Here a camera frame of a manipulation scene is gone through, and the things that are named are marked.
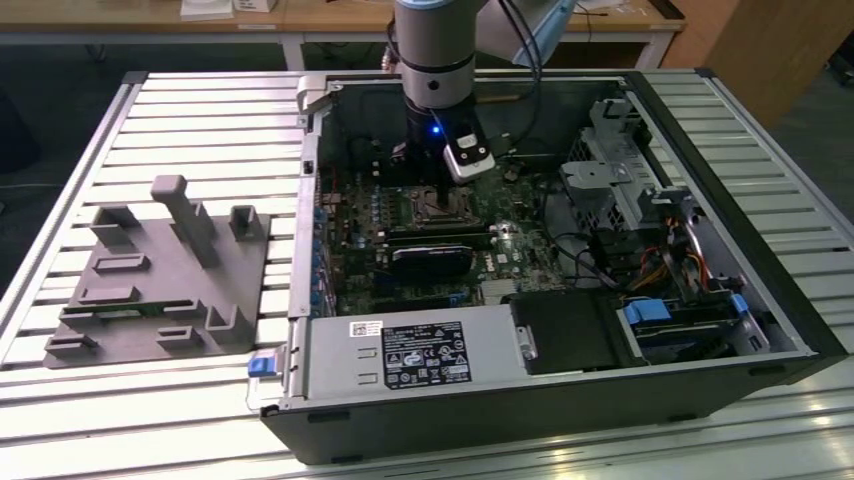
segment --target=blue tab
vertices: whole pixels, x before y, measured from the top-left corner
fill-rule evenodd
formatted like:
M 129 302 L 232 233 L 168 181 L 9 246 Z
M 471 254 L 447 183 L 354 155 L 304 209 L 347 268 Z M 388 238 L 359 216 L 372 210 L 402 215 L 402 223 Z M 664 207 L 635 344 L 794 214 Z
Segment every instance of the blue tab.
M 626 314 L 626 320 L 628 320 L 628 325 L 635 325 L 640 323 L 640 316 L 638 315 L 638 310 L 628 305 L 623 308 L 623 313 Z
M 276 359 L 274 357 L 258 357 L 250 360 L 250 377 L 274 377 L 276 375 Z
M 730 297 L 730 301 L 733 302 L 733 306 L 735 307 L 735 311 L 738 312 L 738 316 L 750 313 L 750 307 L 747 306 L 747 301 L 745 297 L 742 297 L 741 293 L 734 293 Z
M 639 322 L 662 322 L 672 318 L 664 301 L 656 298 L 635 300 L 624 308 L 624 312 L 630 325 Z

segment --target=slatted metal surface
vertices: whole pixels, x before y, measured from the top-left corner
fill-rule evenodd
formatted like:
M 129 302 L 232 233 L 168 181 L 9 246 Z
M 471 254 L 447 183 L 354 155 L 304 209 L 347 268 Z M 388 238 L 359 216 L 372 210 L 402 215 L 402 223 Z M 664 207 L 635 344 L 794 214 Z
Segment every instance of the slatted metal surface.
M 698 421 L 320 468 L 294 459 L 247 407 L 248 355 L 41 368 L 43 347 L 95 244 L 85 226 L 96 206 L 128 202 L 139 218 L 165 218 L 165 209 L 148 197 L 148 182 L 161 173 L 187 176 L 188 196 L 205 201 L 211 215 L 245 203 L 274 215 L 258 344 L 284 341 L 302 150 L 296 78 L 290 73 L 152 74 L 124 106 L 127 119 L 117 122 L 103 165 L 56 237 L 61 250 L 44 260 L 49 273 L 36 279 L 32 303 L 17 306 L 20 326 L 4 333 L 11 342 L 0 369 L 0 478 L 854 476 L 851 360 Z M 647 78 L 854 350 L 854 253 L 838 219 L 703 79 L 687 72 L 648 73 Z M 678 184 L 664 151 L 655 153 Z M 583 412 L 567 405 L 567 414 Z

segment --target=warning label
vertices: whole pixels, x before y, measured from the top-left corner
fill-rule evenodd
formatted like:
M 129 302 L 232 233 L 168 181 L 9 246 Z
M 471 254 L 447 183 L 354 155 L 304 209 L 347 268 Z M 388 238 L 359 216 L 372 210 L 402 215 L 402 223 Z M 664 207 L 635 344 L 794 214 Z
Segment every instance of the warning label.
M 383 328 L 383 360 L 392 390 L 471 382 L 463 324 Z

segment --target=desk leg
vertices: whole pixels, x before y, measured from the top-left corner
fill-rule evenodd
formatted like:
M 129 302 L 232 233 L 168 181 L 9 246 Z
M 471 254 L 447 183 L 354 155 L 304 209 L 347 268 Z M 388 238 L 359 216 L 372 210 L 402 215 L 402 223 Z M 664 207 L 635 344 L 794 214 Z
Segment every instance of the desk leg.
M 652 34 L 652 39 L 643 47 L 640 57 L 638 57 L 638 63 L 635 64 L 638 70 L 652 70 L 660 67 L 672 36 L 674 32 L 656 32 Z
M 306 43 L 302 33 L 282 34 L 282 50 L 284 52 L 284 61 L 290 71 L 306 70 L 306 58 L 303 57 L 303 43 Z
M 104 63 L 107 60 L 107 45 L 95 44 L 89 45 L 88 43 L 84 45 L 85 53 L 89 54 L 89 58 L 95 63 Z

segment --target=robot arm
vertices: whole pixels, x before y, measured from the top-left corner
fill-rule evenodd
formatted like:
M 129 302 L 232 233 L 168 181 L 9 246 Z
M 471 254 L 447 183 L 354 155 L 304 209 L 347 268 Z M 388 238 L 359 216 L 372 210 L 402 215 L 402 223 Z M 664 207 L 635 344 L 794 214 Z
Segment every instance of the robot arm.
M 474 111 L 475 50 L 530 65 L 504 12 L 508 0 L 396 0 L 399 70 L 407 102 L 407 148 L 444 158 L 464 183 L 495 166 Z M 576 0 L 516 0 L 542 61 L 558 45 Z

